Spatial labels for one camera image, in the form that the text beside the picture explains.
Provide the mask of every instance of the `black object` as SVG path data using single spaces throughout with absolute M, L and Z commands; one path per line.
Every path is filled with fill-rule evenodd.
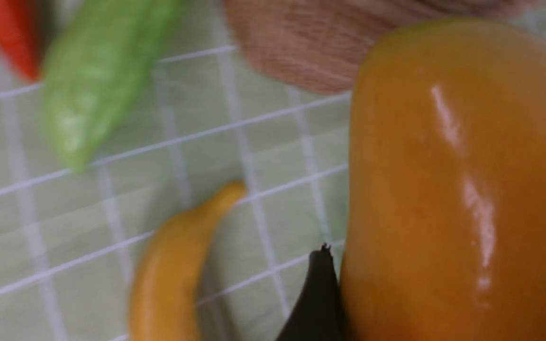
M 309 255 L 299 299 L 276 341 L 342 341 L 345 313 L 330 246 Z

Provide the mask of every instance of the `yellow banana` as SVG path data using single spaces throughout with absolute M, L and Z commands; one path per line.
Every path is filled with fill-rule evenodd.
M 132 341 L 199 341 L 195 298 L 201 270 L 219 221 L 245 192 L 242 182 L 230 182 L 155 233 L 130 296 Z

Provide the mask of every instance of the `red chili pepper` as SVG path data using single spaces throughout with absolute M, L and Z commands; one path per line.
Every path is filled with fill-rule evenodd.
M 34 0 L 0 0 L 0 51 L 25 78 L 39 78 L 39 36 Z

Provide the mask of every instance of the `toy fruit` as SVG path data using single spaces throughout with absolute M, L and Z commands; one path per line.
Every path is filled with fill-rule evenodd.
M 0 52 L 21 75 L 39 78 L 39 34 L 34 0 L 0 0 Z
M 391 33 L 350 134 L 350 339 L 546 340 L 546 41 L 476 19 Z
M 246 188 L 233 181 L 200 206 L 168 220 L 152 237 L 130 298 L 132 341 L 198 341 L 195 295 L 216 227 Z

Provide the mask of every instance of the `snow pea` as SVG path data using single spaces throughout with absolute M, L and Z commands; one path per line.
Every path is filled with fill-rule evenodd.
M 84 0 L 44 65 L 44 129 L 81 172 L 132 111 L 182 0 Z

